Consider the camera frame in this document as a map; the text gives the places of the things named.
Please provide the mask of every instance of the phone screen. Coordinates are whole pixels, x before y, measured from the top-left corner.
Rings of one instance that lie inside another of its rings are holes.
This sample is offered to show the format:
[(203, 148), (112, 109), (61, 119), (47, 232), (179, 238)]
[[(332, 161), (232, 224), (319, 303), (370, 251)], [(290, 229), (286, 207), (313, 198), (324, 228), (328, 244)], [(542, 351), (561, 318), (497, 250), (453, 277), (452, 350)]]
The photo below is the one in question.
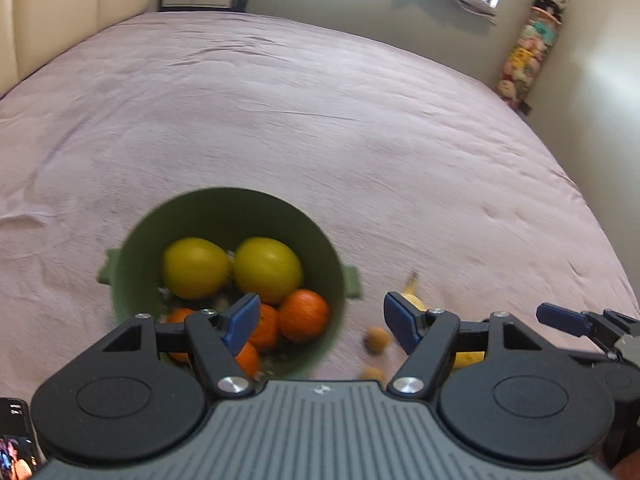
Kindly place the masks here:
[(0, 397), (0, 480), (26, 480), (39, 464), (27, 403)]

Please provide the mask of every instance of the green bowl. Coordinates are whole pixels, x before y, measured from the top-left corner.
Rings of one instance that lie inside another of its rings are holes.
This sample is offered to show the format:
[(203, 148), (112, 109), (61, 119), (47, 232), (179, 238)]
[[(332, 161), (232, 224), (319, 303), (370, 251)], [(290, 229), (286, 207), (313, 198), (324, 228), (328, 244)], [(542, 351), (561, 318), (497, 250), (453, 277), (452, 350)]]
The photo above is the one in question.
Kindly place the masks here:
[(358, 273), (341, 264), (334, 247), (302, 211), (274, 196), (249, 189), (215, 187), (193, 191), (163, 203), (130, 232), (119, 250), (107, 251), (98, 281), (111, 285), (116, 320), (138, 312), (156, 317), (166, 313), (158, 292), (162, 253), (185, 237), (210, 240), (235, 251), (253, 236), (275, 238), (300, 258), (304, 287), (320, 294), (331, 307), (329, 325), (316, 341), (296, 347), (287, 359), (275, 362), (279, 378), (302, 378), (328, 351), (338, 336), (346, 298), (361, 294)]

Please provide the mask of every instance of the beige headboard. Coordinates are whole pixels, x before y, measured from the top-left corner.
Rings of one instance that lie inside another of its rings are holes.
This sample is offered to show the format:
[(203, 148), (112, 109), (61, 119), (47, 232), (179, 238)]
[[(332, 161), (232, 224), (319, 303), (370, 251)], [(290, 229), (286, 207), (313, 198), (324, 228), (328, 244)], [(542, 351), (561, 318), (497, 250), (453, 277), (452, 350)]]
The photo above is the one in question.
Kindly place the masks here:
[(148, 0), (0, 0), (0, 97), (89, 36), (145, 10)]

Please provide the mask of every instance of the ribbed gray surface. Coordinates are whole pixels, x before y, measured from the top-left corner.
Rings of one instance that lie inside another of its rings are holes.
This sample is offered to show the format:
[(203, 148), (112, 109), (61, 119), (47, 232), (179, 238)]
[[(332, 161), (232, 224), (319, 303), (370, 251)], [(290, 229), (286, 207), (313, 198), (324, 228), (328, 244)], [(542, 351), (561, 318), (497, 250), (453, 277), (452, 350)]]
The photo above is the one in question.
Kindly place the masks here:
[[(325, 384), (330, 391), (316, 392)], [(118, 470), (52, 462), (42, 480), (605, 480), (593, 462), (555, 472), (492, 465), (450, 442), (430, 410), (376, 383), (270, 381), (222, 402), (203, 430), (163, 457)]]

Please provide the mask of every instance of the pink bedsheet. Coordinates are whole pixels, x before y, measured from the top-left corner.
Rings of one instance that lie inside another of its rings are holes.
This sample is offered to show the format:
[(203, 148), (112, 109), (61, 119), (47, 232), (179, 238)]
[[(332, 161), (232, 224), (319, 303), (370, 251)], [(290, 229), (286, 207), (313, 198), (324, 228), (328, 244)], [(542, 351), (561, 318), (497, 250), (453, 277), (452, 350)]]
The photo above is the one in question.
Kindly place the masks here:
[(308, 213), (365, 299), (315, 371), (388, 377), (367, 356), (412, 269), (430, 306), (479, 320), (638, 304), (574, 183), (488, 88), (340, 32), (214, 12), (145, 14), (53, 60), (0, 101), (0, 395), (38, 384), (112, 327), (103, 251), (146, 211), (206, 186)]

